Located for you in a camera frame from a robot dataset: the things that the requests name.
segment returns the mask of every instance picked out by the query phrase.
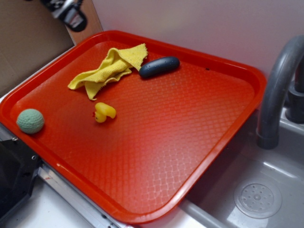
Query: drain cover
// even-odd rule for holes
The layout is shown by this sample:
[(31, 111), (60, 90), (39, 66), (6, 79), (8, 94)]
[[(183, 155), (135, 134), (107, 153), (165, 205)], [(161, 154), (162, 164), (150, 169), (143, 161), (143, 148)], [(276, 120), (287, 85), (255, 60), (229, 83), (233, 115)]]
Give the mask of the drain cover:
[(282, 196), (279, 189), (264, 179), (247, 179), (234, 192), (237, 208), (255, 219), (273, 216), (280, 209)]

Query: gray sink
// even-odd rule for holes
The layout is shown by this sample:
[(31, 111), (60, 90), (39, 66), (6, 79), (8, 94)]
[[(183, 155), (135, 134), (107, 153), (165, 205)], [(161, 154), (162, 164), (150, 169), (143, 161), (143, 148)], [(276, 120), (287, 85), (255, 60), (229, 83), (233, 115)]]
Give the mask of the gray sink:
[(272, 150), (256, 127), (254, 113), (181, 205), (208, 228), (304, 227), (304, 127), (281, 119)]

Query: yellow microfiber towel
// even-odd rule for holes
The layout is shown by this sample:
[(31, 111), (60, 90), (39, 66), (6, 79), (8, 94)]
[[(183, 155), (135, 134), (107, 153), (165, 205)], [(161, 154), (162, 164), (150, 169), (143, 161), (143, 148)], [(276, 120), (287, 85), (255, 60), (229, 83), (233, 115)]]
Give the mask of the yellow microfiber towel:
[(122, 76), (132, 73), (133, 67), (139, 71), (147, 55), (145, 44), (121, 50), (111, 48), (98, 69), (77, 75), (67, 87), (75, 90), (85, 86), (89, 99), (96, 100), (95, 95), (107, 83), (118, 82)]

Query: red tray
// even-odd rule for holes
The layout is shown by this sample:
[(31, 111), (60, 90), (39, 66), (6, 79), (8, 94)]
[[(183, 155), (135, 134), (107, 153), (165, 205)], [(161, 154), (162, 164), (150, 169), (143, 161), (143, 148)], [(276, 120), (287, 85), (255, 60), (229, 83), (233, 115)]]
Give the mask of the red tray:
[[(67, 85), (97, 69), (110, 48), (145, 43), (149, 62), (176, 56), (180, 67), (141, 79), (133, 69), (90, 101)], [(68, 51), (10, 93), (0, 121), (115, 219), (144, 223), (183, 199), (259, 105), (265, 77), (255, 68), (155, 40), (107, 31)], [(97, 123), (96, 102), (117, 110)], [(27, 135), (16, 119), (38, 109), (44, 128)]]

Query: faucet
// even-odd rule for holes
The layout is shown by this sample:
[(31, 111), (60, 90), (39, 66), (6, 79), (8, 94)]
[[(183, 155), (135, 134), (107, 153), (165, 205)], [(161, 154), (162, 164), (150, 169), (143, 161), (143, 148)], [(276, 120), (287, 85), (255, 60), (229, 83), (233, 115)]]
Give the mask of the faucet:
[(271, 70), (256, 129), (256, 142), (263, 149), (273, 149), (279, 143), (279, 123), (287, 94), (287, 119), (304, 123), (303, 35), (287, 42)]

